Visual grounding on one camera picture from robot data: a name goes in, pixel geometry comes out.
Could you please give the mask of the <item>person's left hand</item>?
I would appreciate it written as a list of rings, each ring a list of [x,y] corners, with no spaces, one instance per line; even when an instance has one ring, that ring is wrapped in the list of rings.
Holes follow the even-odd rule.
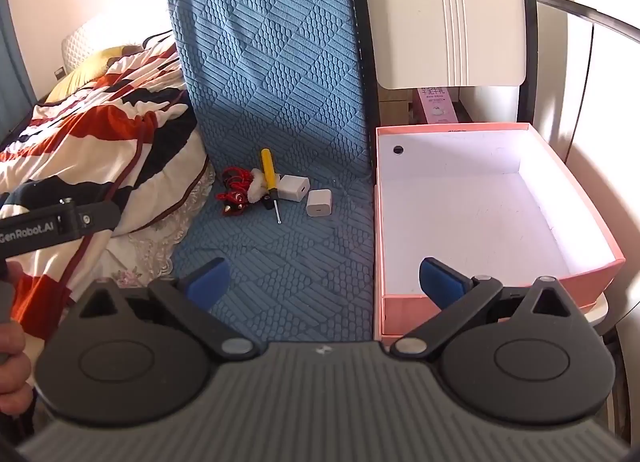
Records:
[[[32,403],[32,386],[28,379],[32,364],[25,352],[26,334],[15,320],[1,325],[1,352],[6,362],[0,368],[1,412],[7,416],[19,416]]]

